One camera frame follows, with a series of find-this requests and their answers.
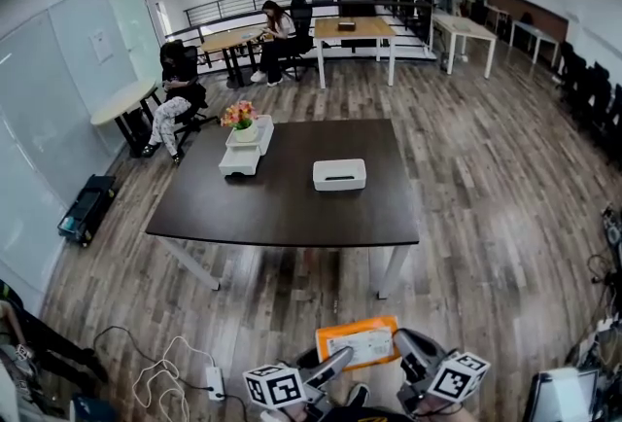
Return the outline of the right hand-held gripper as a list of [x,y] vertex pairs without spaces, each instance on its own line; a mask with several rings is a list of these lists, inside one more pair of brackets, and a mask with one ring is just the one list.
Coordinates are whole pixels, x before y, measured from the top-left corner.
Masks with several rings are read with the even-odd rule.
[[415,414],[426,396],[449,405],[461,404],[481,385],[491,364],[471,352],[447,353],[419,333],[398,329],[393,342],[401,357],[406,380],[397,392],[403,410]]

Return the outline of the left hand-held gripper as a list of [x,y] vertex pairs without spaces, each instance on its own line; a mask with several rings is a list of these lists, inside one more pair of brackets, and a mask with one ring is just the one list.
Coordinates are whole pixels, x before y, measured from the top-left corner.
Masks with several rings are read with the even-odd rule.
[[345,346],[321,361],[316,348],[292,364],[264,365],[243,373],[250,401],[262,408],[261,421],[323,421],[333,409],[326,385],[351,363]]

